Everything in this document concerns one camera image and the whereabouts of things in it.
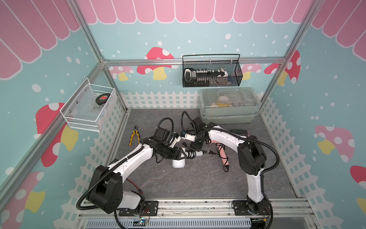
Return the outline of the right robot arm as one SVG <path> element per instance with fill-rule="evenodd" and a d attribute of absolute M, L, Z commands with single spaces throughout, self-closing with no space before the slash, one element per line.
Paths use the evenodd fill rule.
<path fill-rule="evenodd" d="M 267 208 L 269 215 L 272 215 L 272 206 L 264 190 L 264 174 L 276 169 L 280 163 L 279 154 L 273 147 L 259 141 L 254 135 L 241 135 L 212 122 L 205 124 L 200 118 L 192 119 L 186 111 L 182 112 L 181 128 L 184 138 L 191 141 L 190 148 L 194 151 L 200 151 L 204 143 L 214 141 L 234 150 L 238 154 L 240 168 L 247 175 L 247 211 L 258 215 Z M 275 163 L 268 168 L 263 147 L 270 149 L 276 158 Z"/>

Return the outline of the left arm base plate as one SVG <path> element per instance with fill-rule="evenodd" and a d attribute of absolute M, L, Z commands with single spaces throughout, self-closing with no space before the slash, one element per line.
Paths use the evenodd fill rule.
<path fill-rule="evenodd" d="M 139 217 L 139 216 L 157 216 L 159 201 L 145 201 L 140 204 L 137 209 L 121 209 L 118 210 L 119 216 L 123 217 Z"/>

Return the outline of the yellow handled pliers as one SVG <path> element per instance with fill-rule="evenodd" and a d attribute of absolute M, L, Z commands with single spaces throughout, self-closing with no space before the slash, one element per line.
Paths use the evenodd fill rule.
<path fill-rule="evenodd" d="M 140 134 L 139 134 L 139 130 L 138 130 L 138 126 L 135 125 L 134 126 L 134 130 L 130 136 L 130 141 L 129 141 L 129 146 L 132 145 L 132 142 L 133 142 L 133 138 L 137 136 L 137 139 L 138 139 L 138 144 L 141 144 L 141 138 L 140 138 Z"/>

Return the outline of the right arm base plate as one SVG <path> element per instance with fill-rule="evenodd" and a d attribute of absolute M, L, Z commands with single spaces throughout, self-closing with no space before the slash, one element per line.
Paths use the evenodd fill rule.
<path fill-rule="evenodd" d="M 263 199 L 259 203 L 252 200 L 233 200 L 231 207 L 236 216 L 269 216 L 270 204 Z"/>

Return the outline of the black magenta hair dryer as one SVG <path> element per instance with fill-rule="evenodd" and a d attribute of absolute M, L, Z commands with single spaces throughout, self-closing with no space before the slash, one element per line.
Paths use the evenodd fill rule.
<path fill-rule="evenodd" d="M 230 131 L 236 135 L 245 136 L 245 137 L 249 136 L 248 131 L 245 129 L 232 129 Z"/>

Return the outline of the green clear-lid storage box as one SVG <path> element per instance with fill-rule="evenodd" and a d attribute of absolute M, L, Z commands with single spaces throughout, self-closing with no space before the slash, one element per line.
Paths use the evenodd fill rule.
<path fill-rule="evenodd" d="M 251 87 L 203 89 L 199 100 L 205 123 L 250 123 L 259 114 L 261 100 Z"/>

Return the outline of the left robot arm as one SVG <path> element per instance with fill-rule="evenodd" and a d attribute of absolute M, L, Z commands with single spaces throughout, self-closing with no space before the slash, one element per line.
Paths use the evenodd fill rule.
<path fill-rule="evenodd" d="M 76 203 L 76 209 L 101 209 L 107 214 L 127 210 L 142 215 L 147 209 L 144 196 L 140 192 L 124 191 L 124 182 L 140 165 L 153 157 L 171 160 L 186 158 L 186 153 L 176 146 L 180 140 L 178 133 L 157 126 L 151 137 L 141 140 L 125 157 L 95 169 L 88 189 Z"/>

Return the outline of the black red tape measure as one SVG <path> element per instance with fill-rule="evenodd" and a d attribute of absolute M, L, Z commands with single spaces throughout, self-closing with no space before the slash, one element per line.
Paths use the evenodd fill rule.
<path fill-rule="evenodd" d="M 111 94 L 110 93 L 104 93 L 99 95 L 96 99 L 95 102 L 97 105 L 102 106 L 104 104 L 107 103 L 108 99 L 110 98 Z"/>

